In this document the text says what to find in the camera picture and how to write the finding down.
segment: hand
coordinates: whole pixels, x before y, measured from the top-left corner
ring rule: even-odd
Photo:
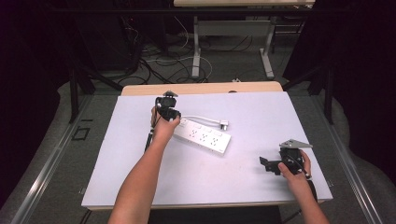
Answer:
[[[304,159],[304,169],[311,174],[311,160],[309,160],[305,152],[302,150],[300,150],[300,152]],[[294,194],[297,201],[304,200],[305,197],[313,197],[304,173],[294,175],[283,162],[281,162],[278,167],[282,175],[288,180],[289,189]]]
[[[177,116],[174,120],[167,121],[158,112],[155,114],[155,107],[152,107],[151,115],[151,124],[156,123],[152,138],[153,142],[161,141],[167,144],[172,138],[176,126],[180,123],[180,117]]]

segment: tabletop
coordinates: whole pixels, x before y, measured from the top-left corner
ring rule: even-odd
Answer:
[[[164,91],[178,94],[175,109],[182,117],[227,119],[230,125],[225,132],[232,138],[223,155],[172,138],[163,155],[152,208],[295,202],[286,179],[266,172],[259,160],[259,157],[280,160],[279,144],[291,138],[308,143],[291,100],[278,83],[173,84],[124,89],[108,125],[82,206],[91,210],[112,208],[125,176],[144,153],[149,111],[156,98],[153,94],[162,95]],[[318,199],[332,199],[312,148],[304,151],[311,159]]]
[[[313,5],[315,0],[175,0],[176,7],[260,7]]]

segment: power strip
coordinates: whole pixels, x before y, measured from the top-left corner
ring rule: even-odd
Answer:
[[[231,136],[189,119],[181,119],[175,128],[174,136],[189,143],[205,147],[211,151],[224,155]]]

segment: white table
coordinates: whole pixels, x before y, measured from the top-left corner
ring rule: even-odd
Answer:
[[[275,7],[313,5],[315,0],[175,0],[174,4],[176,7]],[[199,76],[200,35],[255,35],[265,36],[265,46],[260,49],[260,55],[265,75],[269,79],[274,79],[268,50],[275,25],[276,17],[272,17],[270,21],[198,21],[197,17],[194,17],[194,59],[191,76]]]
[[[275,82],[149,86],[178,93],[183,115],[227,119],[232,136],[224,156],[171,139],[163,155],[152,208],[244,206],[295,202],[282,176],[265,171],[259,157],[279,160],[279,143],[291,138],[307,142],[286,92]],[[128,96],[136,89],[136,95]],[[150,109],[157,95],[132,87],[119,97],[101,146],[82,206],[111,209],[124,178],[144,153]],[[238,93],[219,93],[228,91]],[[194,94],[195,92],[217,92]],[[332,194],[312,149],[312,176],[318,199]]]

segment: person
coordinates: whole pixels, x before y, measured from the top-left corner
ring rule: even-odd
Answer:
[[[300,152],[304,159],[304,169],[308,174],[311,174],[311,160],[309,160],[304,151],[300,150]],[[330,223],[320,209],[318,202],[314,198],[308,181],[306,181],[305,174],[300,172],[299,174],[294,175],[282,162],[278,165],[278,167],[282,175],[288,180],[289,189],[294,194],[297,203],[300,205],[304,222],[306,224]]]
[[[151,113],[151,124],[155,126],[151,144],[122,183],[108,220],[109,224],[146,224],[149,221],[149,212],[157,188],[163,152],[172,138],[176,126],[180,123],[179,116],[167,121],[158,113],[155,114],[154,108]],[[302,150],[301,154],[304,158],[304,169],[311,174],[311,161]],[[301,206],[304,222],[307,224],[329,223],[314,199],[305,175],[303,173],[292,174],[283,163],[280,163],[278,167],[288,180],[290,191]]]

